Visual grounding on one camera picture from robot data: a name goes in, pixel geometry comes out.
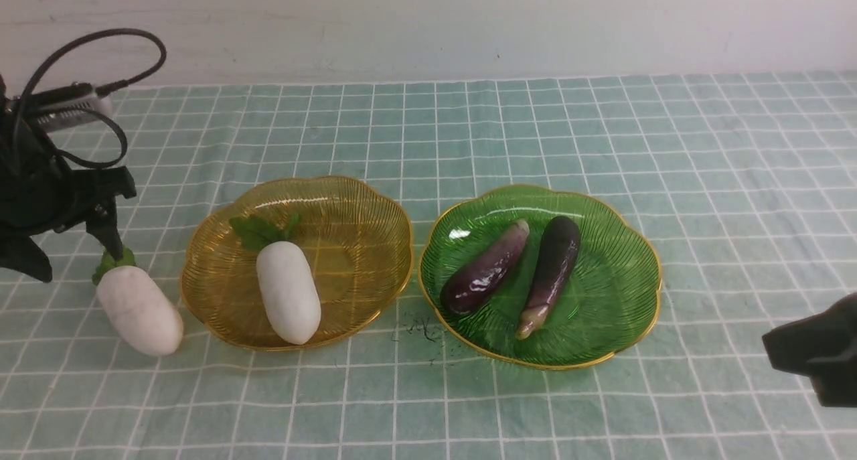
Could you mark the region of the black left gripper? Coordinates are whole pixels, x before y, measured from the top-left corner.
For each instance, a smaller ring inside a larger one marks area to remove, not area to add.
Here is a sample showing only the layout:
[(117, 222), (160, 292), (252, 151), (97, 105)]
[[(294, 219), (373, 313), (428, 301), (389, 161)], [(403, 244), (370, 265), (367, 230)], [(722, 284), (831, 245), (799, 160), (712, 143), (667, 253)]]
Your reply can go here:
[[(95, 162), (61, 151), (50, 134), (24, 121), (30, 100), (2, 98), (2, 236), (1, 267), (43, 283), (53, 281), (49, 256), (39, 245), (48, 230), (67, 229), (86, 221), (94, 237), (114, 260), (125, 257), (119, 233), (116, 197), (137, 194), (131, 173), (119, 159)], [(120, 157), (128, 139), (111, 118), (92, 111), (119, 140)]]

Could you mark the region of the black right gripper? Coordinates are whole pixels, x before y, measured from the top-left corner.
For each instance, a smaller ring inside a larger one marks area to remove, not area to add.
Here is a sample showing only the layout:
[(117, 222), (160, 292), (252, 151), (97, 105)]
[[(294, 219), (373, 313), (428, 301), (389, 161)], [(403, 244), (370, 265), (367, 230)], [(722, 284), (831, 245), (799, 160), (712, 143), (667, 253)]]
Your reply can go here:
[(856, 407), (856, 293), (762, 335), (774, 370), (808, 378), (823, 407)]

